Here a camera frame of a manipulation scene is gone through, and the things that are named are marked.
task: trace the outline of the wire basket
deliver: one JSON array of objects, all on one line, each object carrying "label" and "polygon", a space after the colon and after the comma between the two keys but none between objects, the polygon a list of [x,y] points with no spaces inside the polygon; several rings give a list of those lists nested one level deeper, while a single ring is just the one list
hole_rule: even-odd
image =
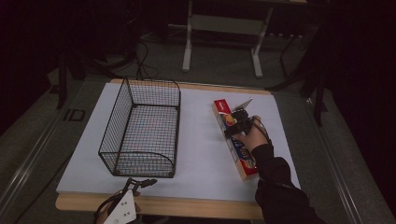
[{"label": "wire basket", "polygon": [[179,120],[180,89],[176,82],[126,77],[99,156],[113,175],[173,177]]}]

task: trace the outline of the dark background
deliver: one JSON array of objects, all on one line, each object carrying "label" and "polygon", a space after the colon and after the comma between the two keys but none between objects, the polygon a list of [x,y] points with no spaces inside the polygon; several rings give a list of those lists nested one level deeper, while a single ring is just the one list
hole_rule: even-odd
[{"label": "dark background", "polygon": [[[114,44],[125,34],[125,22],[131,19],[122,2],[2,0],[1,4],[0,134],[50,88],[47,73],[58,66],[62,52],[78,49],[92,58],[104,59],[105,53],[134,50],[134,43],[128,41]],[[138,34],[149,27],[166,39],[168,23],[186,23],[187,4],[184,0],[143,1],[138,4],[141,14],[130,12],[134,31]],[[238,8],[203,2],[196,10],[263,18],[259,8],[235,10]],[[274,12],[269,26],[270,33],[287,36],[303,34],[306,23],[322,24],[305,55],[308,63],[304,67],[316,71],[313,73],[316,75],[326,73],[325,85],[332,91],[393,214],[396,214],[395,9],[394,3],[385,1],[351,2],[332,10],[324,19],[323,11],[280,8]]]}]

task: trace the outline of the gray carpet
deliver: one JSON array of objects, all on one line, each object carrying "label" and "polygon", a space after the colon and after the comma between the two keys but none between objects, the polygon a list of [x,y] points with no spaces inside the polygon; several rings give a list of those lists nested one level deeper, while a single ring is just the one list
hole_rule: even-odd
[{"label": "gray carpet", "polygon": [[[264,78],[254,77],[249,49],[241,46],[222,45],[215,47],[207,39],[195,39],[192,47],[191,70],[181,70],[184,45],[180,35],[173,35],[168,41],[145,40],[148,56],[145,60],[145,76],[169,77],[177,82],[193,82],[264,89],[285,78],[279,64],[279,55],[288,39],[269,36],[264,40],[260,53]],[[298,64],[303,51],[299,50],[297,39],[284,56],[288,73]],[[138,46],[139,58],[144,58],[146,48]],[[122,76],[135,75],[137,66],[131,64],[115,72]],[[56,77],[57,71],[50,74]],[[85,81],[69,80],[69,97],[64,110],[56,110],[57,95],[44,94],[23,117],[21,117],[0,138],[0,189],[5,189],[25,156],[35,147],[36,140],[46,130],[51,118],[60,118],[51,132],[50,140],[44,145],[45,151],[39,156],[35,169],[27,179],[21,193],[9,209],[4,223],[14,223],[35,196],[43,194],[21,217],[19,223],[92,223],[92,213],[59,211],[55,208],[56,187],[62,177],[61,164],[73,153],[84,131],[97,98],[109,78],[98,76],[90,70]],[[309,195],[318,215],[328,223],[349,223],[348,214],[334,186],[334,178],[329,168],[327,149],[339,164],[341,174],[352,195],[363,223],[395,223],[381,195],[371,178],[344,120],[336,108],[331,93],[326,91],[325,105],[328,112],[322,113],[323,128],[318,128],[312,120],[309,105],[297,93],[301,83],[273,92],[289,142],[302,189]],[[83,121],[64,120],[67,109],[86,111]],[[145,217],[147,223],[154,217]],[[210,218],[171,217],[167,222],[177,223],[230,223],[246,224],[247,220],[220,220]]]}]

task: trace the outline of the hand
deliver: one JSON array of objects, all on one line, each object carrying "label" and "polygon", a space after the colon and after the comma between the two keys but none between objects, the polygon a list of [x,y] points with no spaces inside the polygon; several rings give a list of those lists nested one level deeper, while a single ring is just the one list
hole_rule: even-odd
[{"label": "hand", "polygon": [[248,135],[243,135],[241,133],[233,135],[233,137],[241,141],[245,145],[245,148],[250,152],[258,146],[268,144],[267,138],[258,129],[258,127],[260,127],[263,132],[267,133],[265,128],[263,128],[261,125],[262,119],[259,116],[253,116],[253,118],[256,125],[252,125]]},{"label": "hand", "polygon": [[[140,195],[139,191],[134,192],[135,197],[138,197],[139,195]],[[101,212],[98,220],[96,221],[96,224],[104,224],[106,222],[106,219],[108,218],[107,210],[110,205],[111,205],[111,203],[108,203],[107,206],[105,207],[105,209],[103,210],[103,212]],[[136,203],[134,204],[134,208],[136,210],[136,213],[139,213],[142,211],[142,209],[140,209],[140,207]]]}]

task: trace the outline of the box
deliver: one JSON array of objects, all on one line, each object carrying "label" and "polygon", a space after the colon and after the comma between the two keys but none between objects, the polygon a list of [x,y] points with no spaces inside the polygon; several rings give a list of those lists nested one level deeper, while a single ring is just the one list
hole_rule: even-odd
[{"label": "box", "polygon": [[[230,107],[228,107],[227,101],[224,99],[213,102],[213,111],[224,135],[224,131],[235,123],[235,120],[231,115],[232,111]],[[250,155],[250,152],[245,149],[244,144],[233,137],[229,139],[225,138],[225,141],[233,155],[233,161],[235,162],[242,180],[248,180],[256,177],[258,172],[254,159]]]}]

